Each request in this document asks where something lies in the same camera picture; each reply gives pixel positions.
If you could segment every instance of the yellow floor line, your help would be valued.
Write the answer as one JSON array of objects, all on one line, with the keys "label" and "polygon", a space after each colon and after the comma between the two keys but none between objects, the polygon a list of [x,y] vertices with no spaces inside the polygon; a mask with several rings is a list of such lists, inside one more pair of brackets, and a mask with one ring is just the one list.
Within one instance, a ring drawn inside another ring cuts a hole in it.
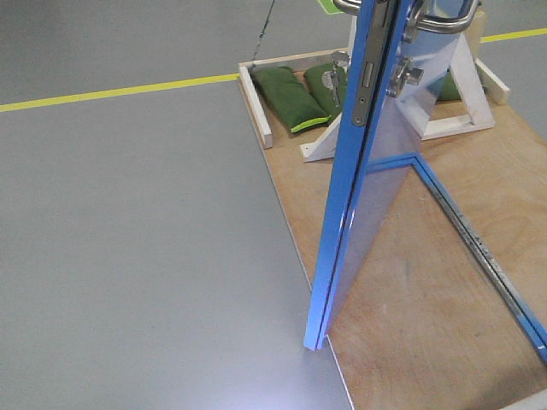
[{"label": "yellow floor line", "polygon": [[[507,32],[505,34],[496,34],[493,36],[487,36],[487,37],[483,37],[480,40],[480,42],[492,43],[495,41],[541,36],[545,34],[547,34],[547,28],[538,28],[536,30],[525,30],[523,32]],[[40,100],[24,101],[24,102],[13,102],[10,104],[0,105],[0,113],[5,113],[8,111],[16,111],[19,109],[47,107],[50,105],[59,105],[59,104],[67,104],[67,103],[76,103],[79,101],[97,100],[100,98],[128,96],[131,94],[141,94],[144,92],[172,90],[176,88],[191,87],[194,85],[220,83],[223,81],[234,81],[235,79],[238,79],[238,78],[239,78],[239,74],[233,73],[233,74],[225,74],[225,75],[215,75],[212,77],[201,77],[198,79],[182,79],[179,81],[171,81],[169,83],[138,85],[135,87],[118,88],[114,90],[85,92],[83,94],[74,94],[72,96],[61,96],[61,97],[43,98]]]},{"label": "yellow floor line", "polygon": [[523,32],[506,32],[505,34],[496,34],[494,36],[483,37],[480,40],[480,42],[492,43],[494,41],[514,40],[515,38],[542,36],[544,34],[547,34],[547,28],[538,28],[536,30],[525,30]]},{"label": "yellow floor line", "polygon": [[234,81],[235,79],[238,79],[238,78],[239,78],[239,74],[237,73],[215,75],[213,77],[202,77],[199,79],[182,79],[179,81],[171,81],[169,83],[138,85],[135,87],[118,88],[114,90],[86,92],[83,94],[74,94],[72,96],[43,98],[40,100],[32,100],[32,101],[25,101],[25,102],[13,102],[11,104],[0,105],[0,113],[5,113],[7,111],[16,111],[19,109],[47,107],[50,105],[59,105],[59,104],[66,104],[66,103],[76,103],[79,101],[97,100],[100,98],[128,96],[131,94],[141,94],[144,92],[172,90],[176,88],[192,87],[194,85],[220,83],[223,81]]}]

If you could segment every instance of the gray concrete floor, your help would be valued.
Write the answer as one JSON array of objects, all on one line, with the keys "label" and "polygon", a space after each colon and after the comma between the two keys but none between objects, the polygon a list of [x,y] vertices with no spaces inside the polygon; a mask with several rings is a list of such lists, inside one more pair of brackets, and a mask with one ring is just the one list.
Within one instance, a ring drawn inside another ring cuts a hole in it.
[{"label": "gray concrete floor", "polygon": [[[0,103],[233,73],[269,3],[0,0]],[[488,33],[544,26],[543,0],[499,3]],[[348,27],[278,0],[260,56]],[[526,117],[545,38],[518,41],[483,59]],[[350,408],[302,347],[309,290],[235,83],[4,113],[0,138],[2,410]]]},{"label": "gray concrete floor", "polygon": [[[235,73],[270,3],[2,0],[0,103]],[[278,0],[260,56],[344,47],[349,21],[316,0]]]},{"label": "gray concrete floor", "polygon": [[[484,0],[485,35],[547,27],[545,0]],[[547,140],[547,36],[482,44],[479,58],[511,89],[509,104]]]},{"label": "gray concrete floor", "polygon": [[3,114],[2,410],[350,408],[238,93]]}]

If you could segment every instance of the metal door handle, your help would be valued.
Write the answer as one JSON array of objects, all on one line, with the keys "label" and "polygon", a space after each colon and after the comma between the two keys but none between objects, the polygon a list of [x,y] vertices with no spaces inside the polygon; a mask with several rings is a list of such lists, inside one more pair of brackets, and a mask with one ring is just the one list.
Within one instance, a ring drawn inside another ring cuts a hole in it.
[{"label": "metal door handle", "polygon": [[473,22],[477,7],[479,7],[479,0],[465,0],[457,17],[423,15],[418,20],[418,30],[435,32],[437,34],[456,34],[457,32],[462,32]]},{"label": "metal door handle", "polygon": [[[336,7],[349,15],[358,15],[362,0],[333,0]],[[457,17],[438,17],[422,15],[417,21],[417,28],[437,34],[456,34],[471,25],[479,0],[465,0]]]},{"label": "metal door handle", "polygon": [[332,0],[334,5],[348,15],[359,15],[361,0]]}]

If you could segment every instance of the green sandbag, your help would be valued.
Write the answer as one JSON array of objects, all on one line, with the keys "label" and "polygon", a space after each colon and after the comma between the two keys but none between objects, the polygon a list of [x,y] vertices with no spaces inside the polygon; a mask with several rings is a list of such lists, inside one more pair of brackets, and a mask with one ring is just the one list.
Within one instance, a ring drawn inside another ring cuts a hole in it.
[{"label": "green sandbag", "polygon": [[337,107],[334,104],[332,99],[332,92],[323,85],[321,77],[325,71],[331,71],[332,64],[321,64],[320,66],[312,67],[306,73],[304,73],[304,78],[308,81],[308,86],[311,91],[311,95],[314,96],[315,100],[319,103],[321,108],[323,108],[329,114],[329,121],[334,121],[336,117],[342,112],[342,106],[344,105],[345,93],[348,89],[348,80],[345,75],[343,68],[338,68],[338,77],[340,78],[340,85],[338,87],[338,97],[340,98],[340,107]]},{"label": "green sandbag", "polygon": [[254,72],[252,77],[270,107],[291,132],[300,132],[328,122],[328,114],[290,68],[265,68]]},{"label": "green sandbag", "polygon": [[441,93],[438,96],[437,101],[458,101],[462,99],[460,97],[460,93],[458,92],[458,87],[454,81],[454,77],[452,77],[452,73],[450,71],[440,81],[443,81],[443,88],[441,89]]}]

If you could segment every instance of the plywood board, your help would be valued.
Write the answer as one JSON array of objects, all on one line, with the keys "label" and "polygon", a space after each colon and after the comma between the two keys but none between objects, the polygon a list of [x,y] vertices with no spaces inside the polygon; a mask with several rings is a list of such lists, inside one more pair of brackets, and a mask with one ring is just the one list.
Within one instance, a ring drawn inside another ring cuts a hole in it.
[{"label": "plywood board", "polygon": [[[443,104],[437,117],[458,109]],[[274,144],[264,155],[312,280],[332,162],[302,162],[298,145],[321,129],[288,138],[267,115]],[[511,108],[494,115],[494,129],[426,142],[422,153],[547,321],[547,147]],[[547,387],[544,365],[414,173],[331,339],[357,410],[492,410]]]}]

